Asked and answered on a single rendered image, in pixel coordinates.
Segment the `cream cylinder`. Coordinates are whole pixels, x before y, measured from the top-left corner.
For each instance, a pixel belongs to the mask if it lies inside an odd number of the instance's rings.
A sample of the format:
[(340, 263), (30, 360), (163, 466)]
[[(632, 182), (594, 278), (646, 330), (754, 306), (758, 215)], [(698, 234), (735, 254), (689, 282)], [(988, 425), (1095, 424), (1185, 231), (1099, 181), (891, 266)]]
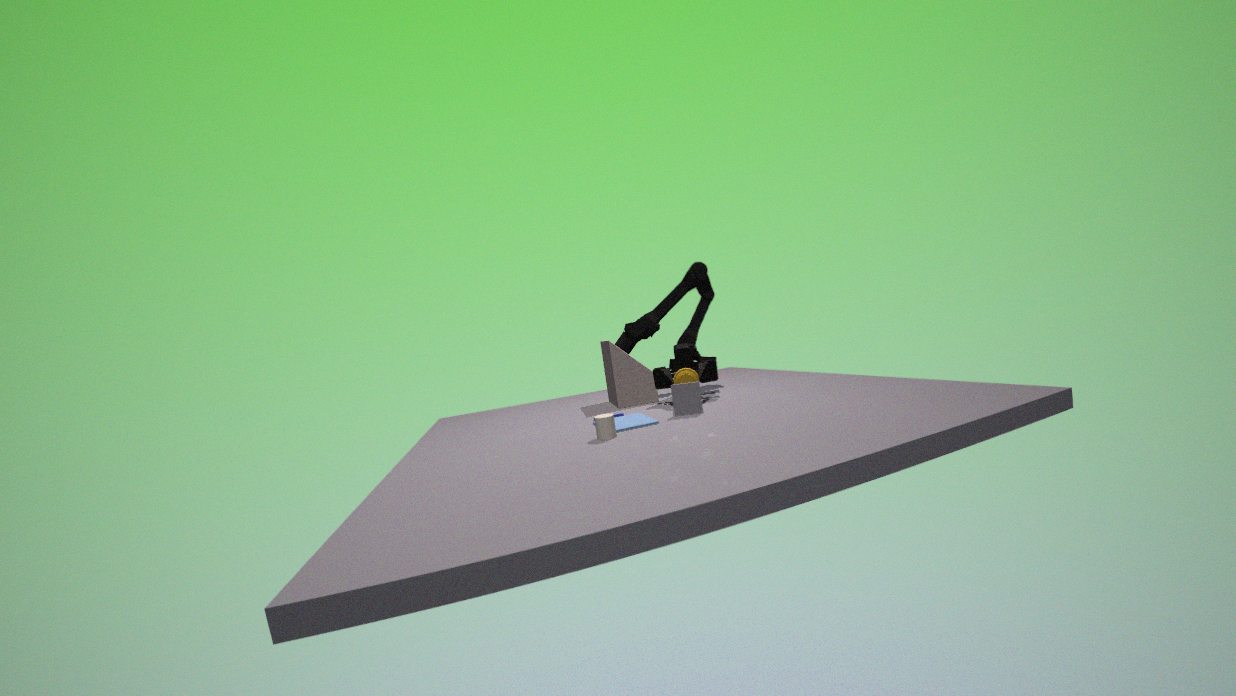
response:
[(599, 441), (611, 440), (617, 436), (614, 414), (602, 414), (595, 417), (595, 427), (597, 440)]

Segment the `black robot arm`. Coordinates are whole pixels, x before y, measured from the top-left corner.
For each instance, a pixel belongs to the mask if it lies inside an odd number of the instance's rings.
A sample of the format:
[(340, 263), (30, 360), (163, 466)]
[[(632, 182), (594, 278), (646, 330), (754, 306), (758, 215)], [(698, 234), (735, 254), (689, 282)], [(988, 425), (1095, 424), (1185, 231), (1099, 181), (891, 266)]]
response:
[[(632, 349), (641, 339), (653, 337), (654, 333), (660, 329), (659, 321), (675, 307), (679, 300), (688, 293), (697, 288), (701, 295), (701, 300), (693, 316), (688, 324), (688, 328), (684, 331), (681, 337), (679, 337), (677, 345), (674, 346), (675, 359), (670, 359), (669, 368), (675, 370), (677, 363), (692, 362), (693, 370), (700, 370), (700, 363), (705, 360), (711, 360), (716, 357), (703, 357), (700, 355), (696, 341), (698, 337), (700, 328), (705, 320), (705, 315), (709, 309), (709, 302), (714, 297), (714, 291), (711, 287), (709, 278), (707, 274), (706, 265), (701, 262), (695, 262), (684, 279), (676, 286), (659, 304), (653, 309), (653, 312), (646, 313), (637, 321), (625, 324), (625, 333), (620, 334), (617, 340), (616, 346), (620, 347), (625, 354), (630, 354)], [(693, 362), (697, 361), (697, 362)]]

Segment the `light blue flat mat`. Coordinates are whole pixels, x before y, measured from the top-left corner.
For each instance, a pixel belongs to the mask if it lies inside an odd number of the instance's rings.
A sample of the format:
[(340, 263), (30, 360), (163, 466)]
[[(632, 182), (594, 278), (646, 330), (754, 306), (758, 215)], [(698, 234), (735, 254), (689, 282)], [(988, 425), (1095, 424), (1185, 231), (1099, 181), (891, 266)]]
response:
[(616, 433), (659, 424), (658, 420), (650, 417), (645, 417), (641, 413), (630, 414), (625, 417), (616, 417), (614, 422), (616, 422)]

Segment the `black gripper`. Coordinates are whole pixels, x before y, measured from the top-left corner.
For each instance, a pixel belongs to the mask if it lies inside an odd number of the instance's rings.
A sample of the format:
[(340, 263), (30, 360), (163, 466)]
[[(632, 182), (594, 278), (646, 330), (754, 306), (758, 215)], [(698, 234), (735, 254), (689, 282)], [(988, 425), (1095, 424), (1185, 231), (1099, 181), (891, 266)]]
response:
[[(690, 363), (684, 362), (684, 363), (677, 363), (675, 370), (670, 370), (666, 367), (653, 368), (655, 388), (656, 389), (671, 388), (671, 384), (674, 384), (672, 378), (676, 375), (675, 372), (677, 372), (680, 368), (693, 368), (693, 365), (692, 362)], [(701, 383), (707, 383), (718, 380), (714, 359), (702, 361), (702, 363), (700, 363), (700, 370), (693, 370), (693, 371), (700, 376)]]

